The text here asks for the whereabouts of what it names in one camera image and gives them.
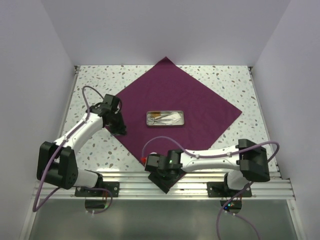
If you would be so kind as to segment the silver hemostat forceps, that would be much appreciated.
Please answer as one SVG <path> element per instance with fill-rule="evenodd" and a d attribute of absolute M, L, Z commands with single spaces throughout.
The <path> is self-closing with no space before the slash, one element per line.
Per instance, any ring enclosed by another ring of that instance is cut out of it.
<path fill-rule="evenodd" d="M 174 121 L 176 120 L 175 118 L 169 118 L 169 119 L 163 119 L 163 118 L 153 118 L 153 117 L 148 117 L 147 123 L 150 125 L 172 125 Z"/>

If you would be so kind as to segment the orange bandage strip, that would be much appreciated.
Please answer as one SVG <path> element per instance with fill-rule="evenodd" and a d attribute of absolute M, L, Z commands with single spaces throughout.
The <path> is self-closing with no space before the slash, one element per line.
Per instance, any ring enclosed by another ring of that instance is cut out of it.
<path fill-rule="evenodd" d="M 154 113 L 151 114 L 151 116 L 152 116 L 153 118 L 160 117 L 161 115 L 162 115 L 161 113 L 156 113 L 156 112 L 154 112 Z"/>

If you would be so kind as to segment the white gauze pad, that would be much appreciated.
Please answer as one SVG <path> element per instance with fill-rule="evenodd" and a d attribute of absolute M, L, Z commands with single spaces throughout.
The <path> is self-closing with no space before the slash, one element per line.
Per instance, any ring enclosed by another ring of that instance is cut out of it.
<path fill-rule="evenodd" d="M 171 117 L 171 123 L 176 124 L 182 120 L 183 115 L 176 112 L 176 113 L 172 114 L 170 117 Z"/>

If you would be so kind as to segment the purple cloth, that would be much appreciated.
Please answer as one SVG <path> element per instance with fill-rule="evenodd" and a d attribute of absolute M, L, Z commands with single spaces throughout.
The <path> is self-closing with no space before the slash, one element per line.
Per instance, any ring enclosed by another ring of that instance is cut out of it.
<path fill-rule="evenodd" d="M 122 101 L 127 134 L 117 136 L 125 147 L 115 157 L 121 172 L 140 172 L 142 149 L 166 154 L 177 149 L 207 150 L 235 122 L 242 111 L 176 66 L 167 57 L 116 94 Z M 147 126 L 148 111 L 183 111 L 182 126 Z"/>

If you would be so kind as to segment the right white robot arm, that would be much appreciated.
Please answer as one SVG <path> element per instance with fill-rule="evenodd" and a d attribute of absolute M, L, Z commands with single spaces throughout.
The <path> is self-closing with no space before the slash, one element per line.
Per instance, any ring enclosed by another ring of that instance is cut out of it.
<path fill-rule="evenodd" d="M 186 174 L 200 170 L 226 169 L 223 192 L 235 196 L 251 182 L 270 180 L 269 159 L 265 143 L 239 139 L 238 143 L 221 149 L 191 150 L 179 146 L 166 155 L 150 153 L 144 159 L 144 169 L 164 193 Z"/>

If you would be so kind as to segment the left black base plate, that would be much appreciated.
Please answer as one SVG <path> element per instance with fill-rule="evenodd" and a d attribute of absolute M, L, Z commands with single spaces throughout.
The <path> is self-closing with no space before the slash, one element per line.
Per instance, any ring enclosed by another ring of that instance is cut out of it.
<path fill-rule="evenodd" d="M 98 182 L 94 187 L 77 187 L 75 189 L 75 196 L 76 197 L 102 197 L 107 194 L 109 197 L 110 194 L 105 192 L 104 190 L 100 189 L 107 189 L 114 198 L 117 198 L 119 195 L 120 190 L 120 183 L 118 181 L 101 181 Z"/>

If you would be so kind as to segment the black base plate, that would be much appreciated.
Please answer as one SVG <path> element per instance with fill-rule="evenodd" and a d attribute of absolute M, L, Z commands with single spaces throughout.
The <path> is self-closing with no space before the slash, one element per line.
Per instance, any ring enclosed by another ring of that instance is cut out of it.
<path fill-rule="evenodd" d="M 98 182 L 94 187 L 77 187 L 75 189 L 75 196 L 76 197 L 102 197 L 107 194 L 109 197 L 110 194 L 105 192 L 104 190 L 100 189 L 107 189 L 114 198 L 117 198 L 119 195 L 120 190 L 120 183 L 118 181 L 101 181 Z"/>
<path fill-rule="evenodd" d="M 222 181 L 211 181 L 206 183 L 207 195 L 209 198 L 231 198 L 237 193 L 241 192 L 244 187 L 247 187 L 241 192 L 239 197 L 250 198 L 253 196 L 250 186 L 241 187 L 240 190 L 231 189 L 227 186 L 226 182 Z"/>

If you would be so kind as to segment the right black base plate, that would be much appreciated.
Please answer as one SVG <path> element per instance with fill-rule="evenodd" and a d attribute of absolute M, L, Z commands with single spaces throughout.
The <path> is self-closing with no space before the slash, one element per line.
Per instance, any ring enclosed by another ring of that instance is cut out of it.
<path fill-rule="evenodd" d="M 231 189 L 227 186 L 226 182 L 222 181 L 211 181 L 206 183 L 207 195 L 209 198 L 231 198 L 237 193 L 241 192 L 244 187 L 247 187 L 241 192 L 239 197 L 250 198 L 253 196 L 250 186 L 241 187 L 240 190 Z"/>

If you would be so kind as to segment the aluminium rail frame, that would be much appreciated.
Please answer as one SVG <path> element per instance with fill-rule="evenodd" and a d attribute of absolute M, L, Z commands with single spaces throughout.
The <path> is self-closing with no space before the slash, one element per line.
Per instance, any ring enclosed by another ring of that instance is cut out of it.
<path fill-rule="evenodd" d="M 223 182 L 214 187 L 216 193 L 249 197 L 253 183 L 271 179 L 266 144 L 239 139 L 234 145 L 211 149 L 240 114 L 237 107 L 163 59 L 117 95 L 105 94 L 88 105 L 65 135 L 42 143 L 36 177 L 57 190 L 79 188 L 92 196 L 111 197 L 102 174 L 80 169 L 76 160 L 83 145 L 107 129 L 163 193 L 188 173 L 226 169 Z"/>

